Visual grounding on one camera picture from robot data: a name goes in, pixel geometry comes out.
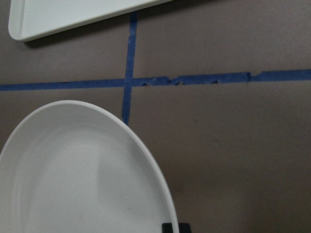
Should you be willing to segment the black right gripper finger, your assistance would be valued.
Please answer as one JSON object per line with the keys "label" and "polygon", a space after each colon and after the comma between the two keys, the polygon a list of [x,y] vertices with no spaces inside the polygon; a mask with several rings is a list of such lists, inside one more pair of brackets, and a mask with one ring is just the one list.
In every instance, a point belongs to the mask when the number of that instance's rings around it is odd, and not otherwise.
{"label": "black right gripper finger", "polygon": [[[174,233],[171,223],[163,223],[162,233]],[[178,223],[179,233],[191,233],[191,227],[189,223]]]}

